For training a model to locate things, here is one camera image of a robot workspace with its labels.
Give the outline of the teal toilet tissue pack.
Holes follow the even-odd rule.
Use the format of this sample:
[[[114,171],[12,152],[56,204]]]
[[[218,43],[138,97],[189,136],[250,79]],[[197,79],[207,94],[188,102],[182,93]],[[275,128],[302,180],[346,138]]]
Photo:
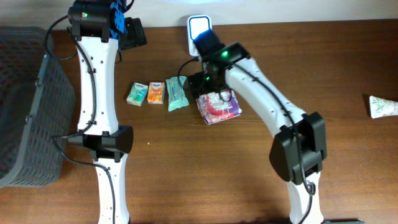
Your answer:
[[[169,112],[189,105],[184,89],[182,88],[186,79],[185,76],[166,79],[167,91],[169,94]]]

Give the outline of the red purple tissue pack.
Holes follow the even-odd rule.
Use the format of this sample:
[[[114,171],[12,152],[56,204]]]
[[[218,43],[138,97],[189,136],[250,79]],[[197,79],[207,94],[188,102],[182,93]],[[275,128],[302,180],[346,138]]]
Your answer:
[[[196,99],[201,117],[207,125],[240,116],[243,112],[233,90],[208,93]]]

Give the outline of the orange Kleenex tissue pack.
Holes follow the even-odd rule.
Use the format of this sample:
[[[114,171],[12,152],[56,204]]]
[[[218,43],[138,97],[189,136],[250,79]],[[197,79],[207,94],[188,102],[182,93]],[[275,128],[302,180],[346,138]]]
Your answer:
[[[165,83],[150,82],[148,88],[147,101],[150,104],[162,104],[164,102]]]

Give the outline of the green Kleenex tissue pack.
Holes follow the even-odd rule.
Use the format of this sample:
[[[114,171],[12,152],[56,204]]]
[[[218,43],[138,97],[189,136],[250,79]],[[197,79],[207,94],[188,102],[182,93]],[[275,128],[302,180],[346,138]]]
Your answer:
[[[147,85],[134,82],[131,91],[129,92],[126,98],[126,102],[130,105],[142,106],[147,92],[148,92]]]

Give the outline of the white leaf-pattern tissue pack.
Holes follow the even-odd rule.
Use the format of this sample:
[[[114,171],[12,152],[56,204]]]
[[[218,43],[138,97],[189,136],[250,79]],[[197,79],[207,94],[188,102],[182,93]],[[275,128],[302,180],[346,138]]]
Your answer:
[[[397,116],[397,102],[370,96],[369,110],[373,119],[386,116]]]

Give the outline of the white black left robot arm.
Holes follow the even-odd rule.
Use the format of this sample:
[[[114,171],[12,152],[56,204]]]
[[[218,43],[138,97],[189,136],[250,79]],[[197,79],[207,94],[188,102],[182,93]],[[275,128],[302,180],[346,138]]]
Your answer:
[[[146,44],[140,19],[125,17],[127,1],[75,1],[69,33],[80,60],[81,109],[68,142],[87,149],[99,187],[99,223],[129,223],[125,170],[133,128],[120,125],[114,102],[114,67],[125,48]]]

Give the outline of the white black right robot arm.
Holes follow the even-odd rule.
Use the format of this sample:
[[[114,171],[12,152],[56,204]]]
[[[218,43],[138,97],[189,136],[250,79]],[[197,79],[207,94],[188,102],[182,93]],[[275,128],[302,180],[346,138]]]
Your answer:
[[[240,43],[226,46],[207,30],[193,44],[202,65],[200,72],[188,77],[194,99],[233,90],[246,100],[273,137],[269,160],[287,184],[290,222],[324,223],[318,184],[327,157],[325,120],[286,98]]]

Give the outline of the white black barcode scanner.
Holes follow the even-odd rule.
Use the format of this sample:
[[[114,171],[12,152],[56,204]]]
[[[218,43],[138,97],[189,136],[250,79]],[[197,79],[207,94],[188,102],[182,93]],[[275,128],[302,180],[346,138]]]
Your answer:
[[[212,29],[211,18],[207,15],[194,15],[187,19],[188,51],[192,57],[199,56],[193,41],[199,34]]]

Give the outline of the dark grey plastic basket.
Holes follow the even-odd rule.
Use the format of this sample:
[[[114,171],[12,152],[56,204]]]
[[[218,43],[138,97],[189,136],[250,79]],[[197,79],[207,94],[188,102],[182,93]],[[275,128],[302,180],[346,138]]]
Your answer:
[[[70,130],[75,91],[57,60],[47,55],[46,31],[1,27],[1,187],[54,183],[63,164],[53,135]]]

